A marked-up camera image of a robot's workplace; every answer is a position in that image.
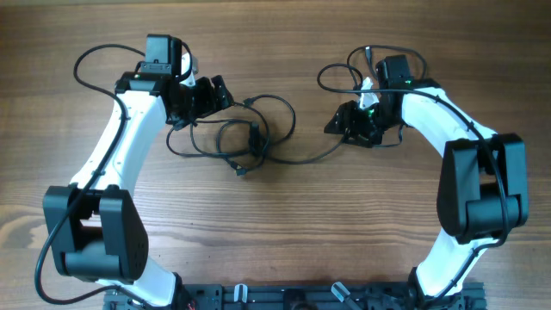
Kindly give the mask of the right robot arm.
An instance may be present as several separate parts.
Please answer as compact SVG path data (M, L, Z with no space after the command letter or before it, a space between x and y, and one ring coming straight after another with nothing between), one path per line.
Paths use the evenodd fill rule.
M479 257L500 247L529 215L526 151L515 133L496 133L452 103L442 87L411 74L405 55L370 67L373 76L351 89L325 126L344 142L381 146L392 127L420 132L443 159L436 197L441 225L429 255L412 269L410 307L458 303L462 283Z

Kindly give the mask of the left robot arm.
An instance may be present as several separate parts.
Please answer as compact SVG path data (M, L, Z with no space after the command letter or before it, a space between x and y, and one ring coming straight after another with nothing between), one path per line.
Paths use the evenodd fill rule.
M197 77L189 46L177 37L150 34L141 61L109 92L114 102L101 138L66 186L44 195L48 235L34 285L40 297L44 262L62 276L96 284L107 307L192 309L182 278L149 254L149 239L133 202L135 185L162 127L194 127L232 105L222 77Z

